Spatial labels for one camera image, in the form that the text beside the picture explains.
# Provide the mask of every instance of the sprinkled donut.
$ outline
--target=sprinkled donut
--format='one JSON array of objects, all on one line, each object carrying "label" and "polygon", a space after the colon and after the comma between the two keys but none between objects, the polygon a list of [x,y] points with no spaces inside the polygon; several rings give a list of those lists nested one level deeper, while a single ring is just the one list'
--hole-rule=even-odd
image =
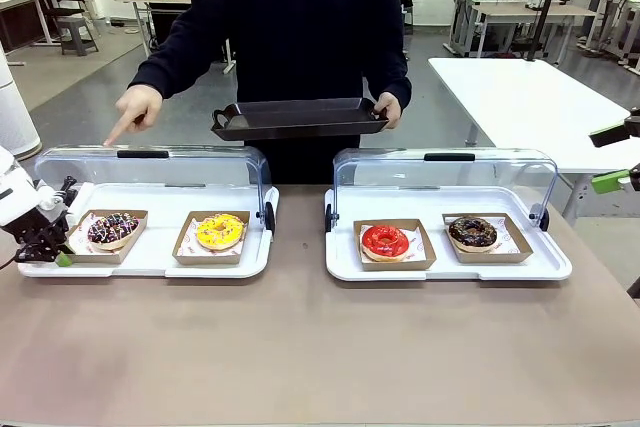
[{"label": "sprinkled donut", "polygon": [[244,229],[244,222],[235,215],[216,214],[198,225],[196,238],[205,249],[226,250],[242,240]]},{"label": "sprinkled donut", "polygon": [[116,250],[125,246],[140,221],[131,214],[111,214],[96,220],[89,231],[89,243],[100,250]]},{"label": "sprinkled donut", "polygon": [[449,225],[454,244],[465,252],[488,252],[498,240],[496,228],[484,219],[460,217]]}]

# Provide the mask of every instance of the donut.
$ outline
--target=donut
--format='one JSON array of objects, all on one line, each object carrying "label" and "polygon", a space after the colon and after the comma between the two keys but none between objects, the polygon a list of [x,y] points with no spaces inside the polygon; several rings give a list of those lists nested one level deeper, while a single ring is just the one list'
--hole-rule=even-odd
[{"label": "donut", "polygon": [[391,225],[375,225],[362,236],[362,251],[376,262],[401,262],[409,252],[409,239]]},{"label": "donut", "polygon": [[235,215],[216,214],[198,225],[196,238],[205,249],[226,250],[242,240],[244,229],[244,222]]},{"label": "donut", "polygon": [[117,250],[131,240],[140,221],[130,214],[111,214],[96,220],[87,232],[89,243],[100,250]]},{"label": "donut", "polygon": [[456,247],[471,253],[489,252],[498,240],[496,228],[477,217],[456,219],[449,225],[449,235]]}]

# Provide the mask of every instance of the hand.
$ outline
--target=hand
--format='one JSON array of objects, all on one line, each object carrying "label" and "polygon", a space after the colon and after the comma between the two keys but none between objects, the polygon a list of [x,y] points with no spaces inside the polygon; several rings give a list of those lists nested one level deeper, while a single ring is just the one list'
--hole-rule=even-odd
[{"label": "hand", "polygon": [[116,109],[122,116],[111,130],[104,145],[112,145],[125,131],[137,133],[153,127],[161,108],[162,95],[153,87],[148,85],[129,87],[116,102]]},{"label": "hand", "polygon": [[385,129],[395,129],[400,122],[400,116],[402,115],[402,108],[400,108],[400,102],[395,95],[389,92],[383,92],[380,94],[378,102],[373,107],[373,111],[376,114],[384,114],[389,119],[389,122],[385,126]]}]

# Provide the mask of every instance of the clear plastic cover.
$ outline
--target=clear plastic cover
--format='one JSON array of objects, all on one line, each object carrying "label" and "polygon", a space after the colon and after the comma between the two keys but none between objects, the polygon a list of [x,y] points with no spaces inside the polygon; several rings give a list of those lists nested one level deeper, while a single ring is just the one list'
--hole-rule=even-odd
[{"label": "clear plastic cover", "polygon": [[340,216],[345,189],[434,191],[443,202],[483,193],[517,198],[534,226],[540,225],[558,176],[546,155],[518,149],[345,150],[334,160],[333,225]]},{"label": "clear plastic cover", "polygon": [[67,176],[79,184],[154,184],[198,188],[221,186],[255,190],[264,218],[271,175],[265,157],[251,147],[65,146],[41,155],[36,175],[58,188]]}]

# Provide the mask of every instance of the red glazed donut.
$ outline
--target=red glazed donut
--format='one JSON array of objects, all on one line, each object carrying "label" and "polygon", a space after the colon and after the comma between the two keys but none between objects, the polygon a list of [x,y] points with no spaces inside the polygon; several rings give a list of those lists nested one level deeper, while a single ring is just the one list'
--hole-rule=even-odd
[{"label": "red glazed donut", "polygon": [[400,262],[409,252],[409,239],[391,225],[375,225],[362,236],[362,251],[376,262]]}]

